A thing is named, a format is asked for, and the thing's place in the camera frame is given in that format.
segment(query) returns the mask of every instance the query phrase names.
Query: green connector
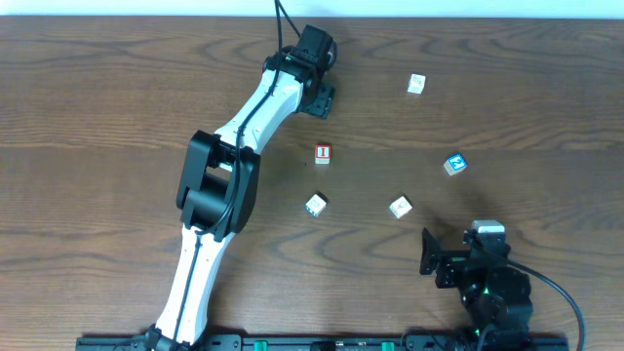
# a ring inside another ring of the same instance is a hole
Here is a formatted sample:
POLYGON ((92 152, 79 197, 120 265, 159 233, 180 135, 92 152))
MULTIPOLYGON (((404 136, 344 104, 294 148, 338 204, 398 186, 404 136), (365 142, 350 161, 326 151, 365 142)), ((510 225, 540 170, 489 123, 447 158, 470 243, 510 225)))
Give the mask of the green connector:
POLYGON ((253 343, 253 351, 266 351, 269 348, 269 343, 266 341, 256 341, 253 343))
POLYGON ((394 342, 382 342, 381 351, 394 351, 394 342))

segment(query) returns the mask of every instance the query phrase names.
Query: small cube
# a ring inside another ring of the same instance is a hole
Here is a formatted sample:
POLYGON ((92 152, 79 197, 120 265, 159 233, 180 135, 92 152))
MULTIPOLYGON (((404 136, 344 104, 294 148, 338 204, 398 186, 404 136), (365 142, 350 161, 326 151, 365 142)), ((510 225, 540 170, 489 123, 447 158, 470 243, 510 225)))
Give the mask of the small cube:
POLYGON ((465 170, 467 166, 468 164, 466 164, 466 161, 461 154, 450 156, 445 162, 445 170, 447 170, 449 176, 454 176, 460 173, 465 170))
POLYGON ((330 145, 316 145, 314 161, 319 165, 326 165, 332 157, 332 147, 330 145))
POLYGON ((472 228, 478 233, 505 233, 505 226, 494 219, 477 219, 472 222, 472 228))
POLYGON ((312 198, 305 204, 305 210, 311 213, 313 216, 318 217, 319 214, 325 209, 328 203, 325 202, 319 195, 314 194, 312 198))
POLYGON ((405 196, 399 198, 399 200, 395 201, 390 205, 390 211, 397 217, 401 218, 406 213, 411 210, 411 205, 408 199, 405 196))
POLYGON ((422 90, 425 89, 425 79, 425 76, 412 74, 411 78, 409 78, 408 92, 421 94, 422 90))

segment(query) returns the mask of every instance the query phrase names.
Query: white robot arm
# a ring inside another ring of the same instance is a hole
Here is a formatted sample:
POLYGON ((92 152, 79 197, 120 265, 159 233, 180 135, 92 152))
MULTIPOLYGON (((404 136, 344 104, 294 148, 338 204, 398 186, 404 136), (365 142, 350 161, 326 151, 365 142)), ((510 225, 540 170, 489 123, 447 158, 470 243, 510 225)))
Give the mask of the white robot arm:
POLYGON ((296 47, 267 58, 258 88, 232 120, 214 135, 198 131, 189 142, 176 199, 182 210, 182 250, 165 310, 148 332, 150 348, 183 350, 200 338, 208 322, 208 302, 223 253, 254 206, 259 155, 290 114, 302 111, 327 118, 334 89, 321 80, 335 58, 329 34, 307 25, 296 47), (281 59, 281 69, 273 94, 247 121, 237 160, 234 145, 239 128, 272 86, 277 59, 281 59), (241 162, 240 179, 235 184, 233 165, 237 161, 241 162), (208 172, 216 167, 233 172, 230 180, 208 172), (231 214, 219 222, 230 202, 231 214))

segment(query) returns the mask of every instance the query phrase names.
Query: white wall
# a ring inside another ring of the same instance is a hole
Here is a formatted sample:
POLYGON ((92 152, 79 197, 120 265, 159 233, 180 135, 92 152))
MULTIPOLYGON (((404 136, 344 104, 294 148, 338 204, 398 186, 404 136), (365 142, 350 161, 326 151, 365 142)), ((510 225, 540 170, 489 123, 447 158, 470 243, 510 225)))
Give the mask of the white wall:
MULTIPOLYGON (((4 15, 273 16, 271 0, 0 0, 4 15)), ((282 0, 308 17, 624 19, 624 0, 282 0)))

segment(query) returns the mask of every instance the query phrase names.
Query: black motor joint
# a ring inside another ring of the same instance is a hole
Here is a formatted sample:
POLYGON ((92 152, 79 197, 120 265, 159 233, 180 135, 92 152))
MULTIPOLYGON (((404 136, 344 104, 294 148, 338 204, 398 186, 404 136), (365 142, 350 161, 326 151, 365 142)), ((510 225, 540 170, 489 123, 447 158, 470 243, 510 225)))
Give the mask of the black motor joint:
MULTIPOLYGON (((335 89, 323 77, 337 59, 337 46, 323 29, 313 25, 303 28, 296 46, 287 46, 280 55, 280 71, 294 76, 303 85, 303 97, 297 111, 327 118, 335 89)), ((274 70, 278 55, 266 58, 262 70, 274 70)))

